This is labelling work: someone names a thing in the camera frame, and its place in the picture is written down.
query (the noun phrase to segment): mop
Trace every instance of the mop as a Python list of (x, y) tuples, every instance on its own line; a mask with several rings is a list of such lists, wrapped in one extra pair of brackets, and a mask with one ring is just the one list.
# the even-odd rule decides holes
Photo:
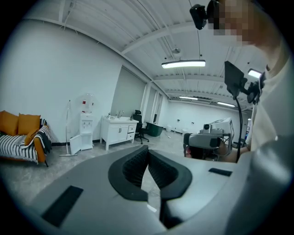
[(66, 114), (66, 125), (65, 125), (65, 142), (66, 142), (66, 152), (67, 154), (61, 154), (60, 157), (70, 157), (70, 156), (77, 156), (77, 154), (69, 154), (68, 152), (68, 112)]

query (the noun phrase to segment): drawer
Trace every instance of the drawer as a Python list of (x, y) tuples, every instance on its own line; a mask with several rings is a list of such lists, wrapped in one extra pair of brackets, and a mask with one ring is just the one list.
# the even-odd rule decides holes
[(128, 133), (133, 133), (136, 131), (136, 126), (129, 126)]
[(134, 136), (135, 136), (135, 133), (129, 133), (127, 135), (127, 140), (132, 140), (134, 138)]

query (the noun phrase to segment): faucet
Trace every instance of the faucet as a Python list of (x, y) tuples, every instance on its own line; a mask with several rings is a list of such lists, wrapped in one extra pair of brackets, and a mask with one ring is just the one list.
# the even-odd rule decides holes
[(121, 111), (119, 111), (119, 114), (118, 114), (118, 118), (121, 118), (121, 116), (124, 114), (124, 111), (123, 110), (121, 110)]

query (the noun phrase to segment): orange cushion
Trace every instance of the orange cushion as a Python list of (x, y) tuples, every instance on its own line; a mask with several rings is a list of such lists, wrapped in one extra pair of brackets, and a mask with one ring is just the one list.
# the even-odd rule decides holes
[(0, 114), (0, 131), (8, 135), (17, 135), (18, 116), (2, 111)]
[(29, 145), (29, 143), (33, 140), (33, 138), (37, 134), (38, 130), (39, 130), (39, 128), (36, 128), (36, 129), (30, 131), (30, 133), (27, 134), (27, 137), (24, 140), (24, 145)]
[(18, 115), (18, 135), (27, 135), (33, 130), (39, 129), (41, 115)]

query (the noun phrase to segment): cabinet door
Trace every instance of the cabinet door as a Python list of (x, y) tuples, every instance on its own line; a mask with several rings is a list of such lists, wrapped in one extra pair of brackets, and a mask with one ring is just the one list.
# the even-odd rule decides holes
[(120, 126), (109, 126), (108, 141), (110, 143), (119, 141)]
[(119, 133), (119, 141), (124, 141), (127, 139), (129, 126), (121, 126)]

